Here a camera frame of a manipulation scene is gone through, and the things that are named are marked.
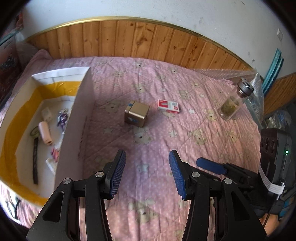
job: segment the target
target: red and white box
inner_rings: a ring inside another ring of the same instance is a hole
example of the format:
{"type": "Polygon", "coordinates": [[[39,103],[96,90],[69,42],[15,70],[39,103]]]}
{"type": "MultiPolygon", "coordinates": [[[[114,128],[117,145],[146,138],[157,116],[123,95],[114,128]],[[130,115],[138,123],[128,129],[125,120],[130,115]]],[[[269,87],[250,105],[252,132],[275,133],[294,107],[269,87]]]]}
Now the red and white box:
{"type": "Polygon", "coordinates": [[[158,100],[157,109],[160,111],[165,111],[169,113],[179,113],[179,105],[177,102],[168,101],[168,100],[158,100]]]}

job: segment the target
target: blue gripper pad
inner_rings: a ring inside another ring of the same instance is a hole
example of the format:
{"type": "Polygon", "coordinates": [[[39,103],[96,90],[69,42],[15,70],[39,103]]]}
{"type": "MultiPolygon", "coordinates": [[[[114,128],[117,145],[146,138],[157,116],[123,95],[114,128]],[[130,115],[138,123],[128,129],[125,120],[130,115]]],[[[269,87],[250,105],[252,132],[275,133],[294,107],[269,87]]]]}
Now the blue gripper pad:
{"type": "Polygon", "coordinates": [[[196,160],[196,165],[218,175],[227,173],[227,170],[224,168],[223,164],[210,161],[203,157],[200,157],[196,160]]]}
{"type": "Polygon", "coordinates": [[[177,160],[173,151],[170,151],[169,162],[170,162],[170,168],[172,170],[173,177],[175,180],[175,184],[178,190],[178,194],[182,197],[182,199],[185,199],[186,197],[185,180],[180,170],[180,165],[182,165],[182,161],[177,160]]]}
{"type": "Polygon", "coordinates": [[[111,185],[109,191],[109,194],[112,196],[117,194],[119,188],[121,177],[124,171],[124,166],[126,165],[126,152],[123,150],[121,152],[118,152],[114,161],[117,161],[117,165],[113,176],[111,177],[111,185]]]}

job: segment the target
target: white wall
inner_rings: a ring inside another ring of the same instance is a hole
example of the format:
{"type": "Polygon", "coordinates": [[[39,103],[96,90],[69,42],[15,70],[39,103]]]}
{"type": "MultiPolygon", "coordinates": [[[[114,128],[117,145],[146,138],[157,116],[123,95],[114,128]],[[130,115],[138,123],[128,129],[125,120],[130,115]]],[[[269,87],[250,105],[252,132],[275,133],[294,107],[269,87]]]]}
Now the white wall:
{"type": "Polygon", "coordinates": [[[96,16],[133,16],[172,23],[225,46],[265,77],[276,48],[284,64],[279,77],[296,69],[296,45],[261,0],[31,0],[18,39],[49,27],[96,16]],[[280,28],[283,40],[276,32],[280,28]]]}

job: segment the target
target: wooden wall panel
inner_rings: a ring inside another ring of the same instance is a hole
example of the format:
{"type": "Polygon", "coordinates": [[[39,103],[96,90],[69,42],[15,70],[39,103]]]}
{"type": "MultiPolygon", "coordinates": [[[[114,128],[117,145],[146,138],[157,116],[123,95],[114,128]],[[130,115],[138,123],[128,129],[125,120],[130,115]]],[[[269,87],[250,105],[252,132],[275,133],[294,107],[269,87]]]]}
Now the wooden wall panel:
{"type": "Polygon", "coordinates": [[[148,59],[164,61],[173,29],[161,25],[156,25],[151,41],[148,59]]]}
{"type": "Polygon", "coordinates": [[[221,69],[226,57],[227,53],[223,49],[218,48],[210,63],[209,69],[221,69]]]}
{"type": "Polygon", "coordinates": [[[115,55],[116,23],[117,21],[100,22],[101,56],[115,55]]]}
{"type": "Polygon", "coordinates": [[[136,22],[117,21],[115,56],[130,57],[133,46],[133,33],[135,32],[136,22]]]}
{"type": "Polygon", "coordinates": [[[83,23],[84,56],[99,55],[99,22],[83,23]]]}
{"type": "Polygon", "coordinates": [[[69,27],[69,32],[72,57],[84,57],[83,24],[71,25],[69,27]]]}
{"type": "Polygon", "coordinates": [[[36,36],[35,38],[29,40],[29,43],[34,45],[38,49],[45,49],[48,51],[46,34],[36,36]]]}
{"type": "Polygon", "coordinates": [[[57,40],[57,30],[51,30],[46,33],[46,40],[48,44],[48,51],[50,55],[55,58],[61,58],[59,54],[59,42],[57,40]]]}
{"type": "Polygon", "coordinates": [[[267,115],[296,98],[296,72],[277,80],[264,98],[267,115]]]}
{"type": "Polygon", "coordinates": [[[190,36],[188,33],[174,29],[164,61],[181,65],[181,60],[190,36]]]}
{"type": "Polygon", "coordinates": [[[227,54],[224,63],[221,66],[221,69],[233,69],[237,59],[230,54],[227,54]]]}
{"type": "Polygon", "coordinates": [[[148,58],[154,28],[152,23],[136,23],[131,57],[148,58]]]}
{"type": "Polygon", "coordinates": [[[180,65],[185,68],[194,69],[197,61],[200,58],[200,53],[204,47],[204,44],[205,40],[196,36],[191,36],[180,65]]]}
{"type": "Polygon", "coordinates": [[[203,49],[200,53],[200,58],[196,62],[195,68],[196,69],[207,69],[209,68],[213,57],[216,54],[218,47],[214,44],[206,42],[203,46],[203,49]]]}
{"type": "Polygon", "coordinates": [[[106,20],[61,27],[29,40],[53,58],[137,57],[185,68],[249,69],[208,40],[171,27],[128,20],[106,20]]]}
{"type": "Polygon", "coordinates": [[[61,58],[71,58],[72,53],[69,27],[58,28],[57,38],[59,43],[59,54],[61,58]]]}

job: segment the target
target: metal jar lid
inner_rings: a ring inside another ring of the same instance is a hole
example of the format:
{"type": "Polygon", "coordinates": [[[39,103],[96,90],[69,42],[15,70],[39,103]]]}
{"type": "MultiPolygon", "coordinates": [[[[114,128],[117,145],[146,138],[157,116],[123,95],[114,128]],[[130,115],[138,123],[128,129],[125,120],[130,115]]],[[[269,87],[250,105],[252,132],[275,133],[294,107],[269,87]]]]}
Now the metal jar lid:
{"type": "Polygon", "coordinates": [[[250,96],[253,91],[254,91],[254,87],[245,79],[245,78],[241,78],[238,83],[237,86],[242,90],[242,92],[245,93],[245,95],[250,96]]]}

